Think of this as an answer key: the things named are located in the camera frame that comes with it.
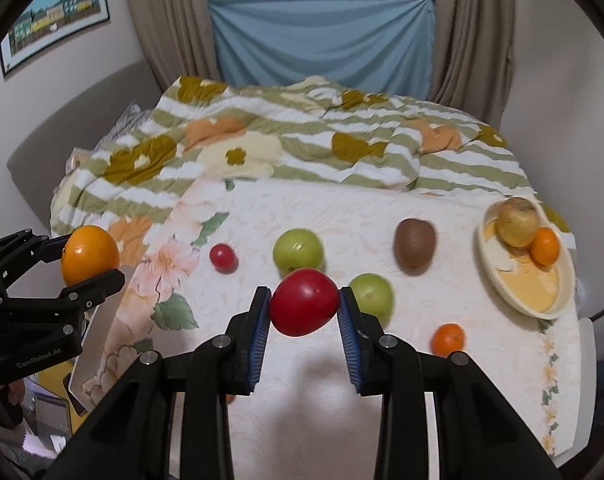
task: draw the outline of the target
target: floral tablecloth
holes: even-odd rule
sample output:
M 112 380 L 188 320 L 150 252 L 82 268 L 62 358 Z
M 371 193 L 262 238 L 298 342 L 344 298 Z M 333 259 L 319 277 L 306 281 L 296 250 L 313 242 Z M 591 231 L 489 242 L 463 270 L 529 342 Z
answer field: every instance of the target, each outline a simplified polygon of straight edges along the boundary
M 483 275 L 474 229 L 499 196 L 454 198 L 283 180 L 192 184 L 168 220 L 144 236 L 119 225 L 120 241 L 146 254 L 111 326 L 96 375 L 84 385 L 96 401 L 137 355 L 192 351 L 223 333 L 250 306 L 255 288 L 279 283 L 272 246 L 282 232 L 305 227 L 325 244 L 327 274 L 338 286 L 363 272 L 385 276 L 396 294 L 387 333 L 422 352 L 438 326 L 457 322 L 466 351 L 527 423 L 549 454 L 572 446 L 580 387 L 575 309 L 539 323 L 509 307 Z M 420 276 L 393 260 L 395 227 L 404 218 L 432 221 L 438 245 Z M 237 251 L 239 269 L 224 275 L 208 260 L 214 243 Z M 336 320 L 302 338 L 272 330 L 261 382 L 229 406 L 236 477 L 370 479 L 379 431 L 379 398 L 356 395 Z M 429 408 L 431 478 L 437 477 L 434 412 Z

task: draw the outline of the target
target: green apple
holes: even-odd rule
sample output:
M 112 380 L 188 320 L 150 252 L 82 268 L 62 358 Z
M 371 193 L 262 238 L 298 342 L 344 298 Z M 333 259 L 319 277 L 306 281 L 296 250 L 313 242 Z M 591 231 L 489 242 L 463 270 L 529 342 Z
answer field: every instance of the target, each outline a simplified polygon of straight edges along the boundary
M 291 229 L 275 242 L 273 261 L 284 276 L 297 269 L 320 269 L 324 263 L 322 241 L 308 229 Z
M 385 278 L 367 272 L 349 283 L 360 311 L 373 314 L 381 325 L 389 322 L 393 312 L 393 288 Z

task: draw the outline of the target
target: brown kiwi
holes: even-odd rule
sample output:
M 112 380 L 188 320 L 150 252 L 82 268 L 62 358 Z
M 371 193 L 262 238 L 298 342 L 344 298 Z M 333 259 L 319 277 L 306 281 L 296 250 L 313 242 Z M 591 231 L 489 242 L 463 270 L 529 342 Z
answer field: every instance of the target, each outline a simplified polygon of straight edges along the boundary
M 418 218 L 402 220 L 395 230 L 393 252 L 404 272 L 426 267 L 433 258 L 437 235 L 431 222 Z

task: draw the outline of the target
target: picture frame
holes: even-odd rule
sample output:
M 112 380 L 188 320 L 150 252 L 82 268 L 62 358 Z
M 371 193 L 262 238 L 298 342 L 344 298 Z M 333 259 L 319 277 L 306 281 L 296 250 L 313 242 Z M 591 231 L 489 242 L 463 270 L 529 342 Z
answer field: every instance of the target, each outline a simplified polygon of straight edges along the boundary
M 110 19 L 107 0 L 33 0 L 0 45 L 6 76 L 54 43 Z

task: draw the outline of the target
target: tangerine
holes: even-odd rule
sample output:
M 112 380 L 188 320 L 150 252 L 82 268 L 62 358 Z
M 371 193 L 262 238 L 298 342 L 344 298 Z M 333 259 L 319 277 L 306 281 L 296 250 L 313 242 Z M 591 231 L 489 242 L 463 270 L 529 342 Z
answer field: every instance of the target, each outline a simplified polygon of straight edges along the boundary
M 62 278 L 66 286 L 88 280 L 120 266 L 120 251 L 115 240 L 95 225 L 77 228 L 62 249 Z
M 456 323 L 446 323 L 439 327 L 431 339 L 431 351 L 440 357 L 448 357 L 453 352 L 464 349 L 466 335 Z
M 539 265 L 546 267 L 552 265 L 560 257 L 560 241 L 549 227 L 537 229 L 533 243 L 528 248 L 531 258 Z

